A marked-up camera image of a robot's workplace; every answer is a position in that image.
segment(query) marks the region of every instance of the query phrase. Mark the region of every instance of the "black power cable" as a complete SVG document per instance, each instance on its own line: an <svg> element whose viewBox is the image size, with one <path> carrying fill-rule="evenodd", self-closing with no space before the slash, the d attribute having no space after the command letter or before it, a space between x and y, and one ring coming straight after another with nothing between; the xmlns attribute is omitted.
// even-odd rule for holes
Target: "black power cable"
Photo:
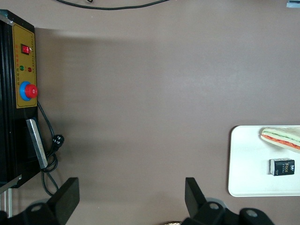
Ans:
<svg viewBox="0 0 300 225"><path fill-rule="evenodd" d="M46 152L46 157L48 160L48 166L44 169L41 169L41 173L42 173L42 184L43 184L43 188L45 190L45 192L50 195L53 196L53 194L48 190L46 183L45 183L45 174L49 177L49 179L51 180L51 182L53 183L53 185L55 186L56 190L59 189L57 183L55 182L54 178L51 176L51 172L53 172L57 166L58 166L58 159L56 156L56 152L58 151L58 149L62 146L62 144L64 143L65 139L62 135L54 135L54 131L53 128L51 126L51 123L49 122L40 102L37 102L38 108L40 109L48 127L49 130L51 132L51 136L52 136L52 144L51 144L51 148L50 151Z"/></svg>
<svg viewBox="0 0 300 225"><path fill-rule="evenodd" d="M138 6L123 6L123 7L113 7L113 8L84 6L84 5L79 5L79 4L75 4L75 3L64 1L64 0L56 0L56 1L59 1L63 4L69 5L69 6L75 6L75 7L79 7L79 8L98 9L98 10L121 10L121 9L131 9L131 8L144 8L144 7L153 6L153 5L156 5L158 3L162 3L162 2L165 2L165 1L169 1L169 0L160 0L160 1L155 1L155 2L148 3L148 4L144 4L144 5L138 5Z"/></svg>

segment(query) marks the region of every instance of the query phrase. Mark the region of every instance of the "black machine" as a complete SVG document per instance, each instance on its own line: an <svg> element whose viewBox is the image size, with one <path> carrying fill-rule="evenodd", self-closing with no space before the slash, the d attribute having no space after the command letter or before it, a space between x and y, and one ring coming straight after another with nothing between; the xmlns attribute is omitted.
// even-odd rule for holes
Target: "black machine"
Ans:
<svg viewBox="0 0 300 225"><path fill-rule="evenodd" d="M0 10L0 187L17 188L40 171L27 119L37 120L34 26Z"/></svg>

